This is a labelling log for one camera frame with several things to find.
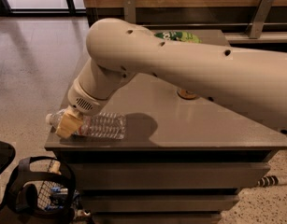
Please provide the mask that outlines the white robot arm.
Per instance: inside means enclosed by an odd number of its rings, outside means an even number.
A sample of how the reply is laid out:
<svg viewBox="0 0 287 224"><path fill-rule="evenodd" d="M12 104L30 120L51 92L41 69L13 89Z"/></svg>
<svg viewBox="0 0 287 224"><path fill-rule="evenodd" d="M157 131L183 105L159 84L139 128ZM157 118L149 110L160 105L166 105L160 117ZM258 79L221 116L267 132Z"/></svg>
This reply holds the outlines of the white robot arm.
<svg viewBox="0 0 287 224"><path fill-rule="evenodd" d="M86 37L90 55L70 87L56 132L77 131L135 75L158 77L287 134L287 53L166 40L149 29L107 18Z"/></svg>

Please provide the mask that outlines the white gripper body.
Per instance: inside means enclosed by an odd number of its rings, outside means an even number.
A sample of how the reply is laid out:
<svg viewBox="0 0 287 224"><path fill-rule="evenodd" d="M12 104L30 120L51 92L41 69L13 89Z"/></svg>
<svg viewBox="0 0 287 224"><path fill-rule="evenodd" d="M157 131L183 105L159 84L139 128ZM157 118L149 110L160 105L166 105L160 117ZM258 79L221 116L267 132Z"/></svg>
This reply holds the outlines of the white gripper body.
<svg viewBox="0 0 287 224"><path fill-rule="evenodd" d="M68 90L67 99L70 106L86 116L100 113L107 104L107 101L98 100L87 94L77 79L73 81L72 86Z"/></svg>

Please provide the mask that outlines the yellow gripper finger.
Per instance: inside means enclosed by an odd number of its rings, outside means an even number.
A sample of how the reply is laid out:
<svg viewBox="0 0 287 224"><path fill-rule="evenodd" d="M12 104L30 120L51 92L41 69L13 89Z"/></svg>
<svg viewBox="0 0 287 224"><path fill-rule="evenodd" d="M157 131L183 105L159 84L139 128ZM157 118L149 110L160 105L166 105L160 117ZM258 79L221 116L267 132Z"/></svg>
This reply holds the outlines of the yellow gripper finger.
<svg viewBox="0 0 287 224"><path fill-rule="evenodd" d="M62 138L70 137L83 124L83 115L72 106L61 111L59 117L56 134Z"/></svg>

